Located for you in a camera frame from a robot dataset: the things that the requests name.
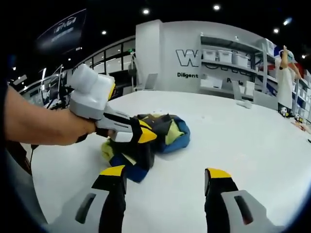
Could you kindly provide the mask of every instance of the white wall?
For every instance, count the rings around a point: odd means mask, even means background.
[[[136,27],[136,53],[143,79],[155,70],[159,71],[156,89],[198,92],[201,71],[201,33],[234,40],[235,36],[244,43],[254,44],[261,36],[233,26],[202,21],[179,21],[162,23],[160,20],[147,22]],[[185,54],[193,51],[194,65],[181,64],[177,51]],[[198,75],[199,78],[178,77],[177,73]]]

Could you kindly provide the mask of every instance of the white platform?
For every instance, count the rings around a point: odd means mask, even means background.
[[[134,92],[112,100],[111,106],[130,115],[176,114],[191,130],[186,149],[156,156],[141,184],[128,181],[123,233],[206,232],[207,167],[229,172],[239,189],[267,208],[276,225],[289,223],[305,199],[311,181],[310,135],[273,110],[256,105],[246,109],[216,96],[160,91]],[[104,141],[93,134],[71,146],[35,150],[35,190],[49,223],[108,165],[101,156]]]

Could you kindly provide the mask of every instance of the blue cloth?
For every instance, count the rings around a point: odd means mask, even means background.
[[[185,121],[180,119],[179,117],[173,118],[175,123],[177,124],[179,130],[181,132],[184,132],[185,134],[178,137],[173,143],[170,145],[166,145],[165,142],[163,142],[159,148],[160,153],[170,153],[176,150],[179,150],[181,148],[187,147],[187,145],[190,142],[190,129],[186,125]]]
[[[130,180],[140,183],[147,175],[148,171],[140,168],[137,164],[132,165],[122,154],[115,154],[109,161],[111,166],[125,165],[125,175]]]

